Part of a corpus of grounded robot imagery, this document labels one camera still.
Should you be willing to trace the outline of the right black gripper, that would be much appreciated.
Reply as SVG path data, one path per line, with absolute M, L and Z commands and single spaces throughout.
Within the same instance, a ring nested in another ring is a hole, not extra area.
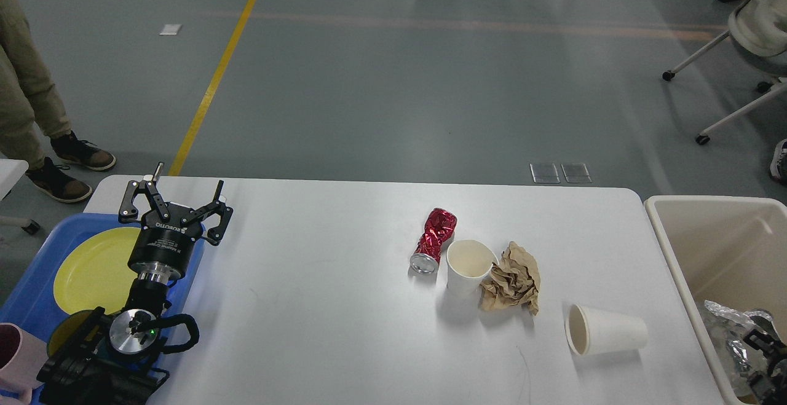
M 786 347 L 769 333 L 753 328 L 744 342 L 762 352 L 767 363 L 764 372 L 756 371 L 747 377 L 747 383 L 760 404 L 786 403 Z

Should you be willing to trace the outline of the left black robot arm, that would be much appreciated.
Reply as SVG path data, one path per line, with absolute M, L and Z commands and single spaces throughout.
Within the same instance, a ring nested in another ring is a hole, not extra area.
M 152 176 L 127 184 L 118 220 L 140 232 L 127 267 L 136 275 L 117 312 L 96 307 L 73 313 L 50 338 L 49 359 L 40 369 L 42 404 L 145 404 L 170 377 L 158 368 L 161 355 L 182 353 L 199 343 L 188 313 L 170 313 L 168 293 L 185 278 L 195 245 L 224 239 L 233 209 L 221 198 L 194 208 L 166 201 Z

